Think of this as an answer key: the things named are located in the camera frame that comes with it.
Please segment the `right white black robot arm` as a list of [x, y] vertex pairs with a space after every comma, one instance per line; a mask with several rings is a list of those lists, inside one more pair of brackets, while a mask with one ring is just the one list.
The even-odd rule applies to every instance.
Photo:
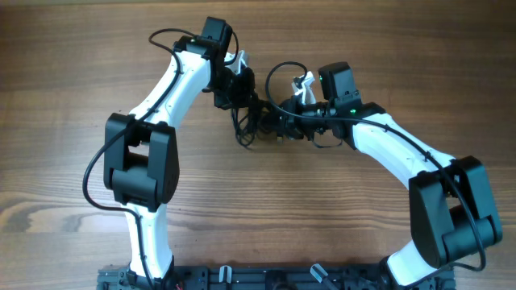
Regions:
[[331, 131], [351, 149], [375, 159], [408, 190], [410, 241], [385, 257], [372, 274], [343, 273], [343, 281], [378, 289], [441, 289], [464, 259], [478, 255], [475, 272], [487, 265], [486, 249], [502, 239], [502, 226], [484, 165], [473, 156], [435, 150], [401, 128], [381, 106], [363, 102], [345, 62], [304, 72], [293, 96], [274, 105], [281, 132], [312, 139]]

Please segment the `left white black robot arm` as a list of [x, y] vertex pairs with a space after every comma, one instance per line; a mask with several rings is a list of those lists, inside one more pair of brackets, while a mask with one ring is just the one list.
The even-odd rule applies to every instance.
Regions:
[[103, 180], [128, 221], [132, 258], [127, 279], [132, 286], [172, 284], [166, 207], [180, 175], [177, 129], [196, 97], [206, 91], [221, 110], [235, 114], [245, 108], [248, 121], [260, 116], [247, 58], [241, 51], [228, 51], [236, 39], [225, 20], [213, 17], [198, 35], [183, 31], [166, 49], [171, 62], [156, 87], [129, 114], [112, 114], [106, 121]]

